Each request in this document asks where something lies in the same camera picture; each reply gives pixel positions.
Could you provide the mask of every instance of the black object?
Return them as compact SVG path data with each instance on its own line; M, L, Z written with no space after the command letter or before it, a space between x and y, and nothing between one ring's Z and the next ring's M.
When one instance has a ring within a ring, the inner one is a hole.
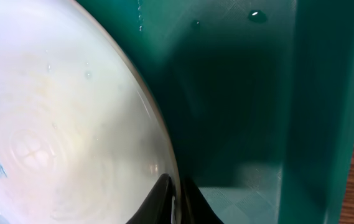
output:
M171 223L173 188L168 174L162 174L127 224Z
M172 214L171 178L162 174L127 224L170 224ZM191 179L182 182L182 224L223 224Z
M223 224L192 179L182 182L182 224Z

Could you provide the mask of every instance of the teal plastic wall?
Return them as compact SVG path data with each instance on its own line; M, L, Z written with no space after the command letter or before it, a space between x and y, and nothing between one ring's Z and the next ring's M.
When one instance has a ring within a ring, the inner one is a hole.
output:
M354 0L78 2L140 71L180 175L225 223L338 222Z

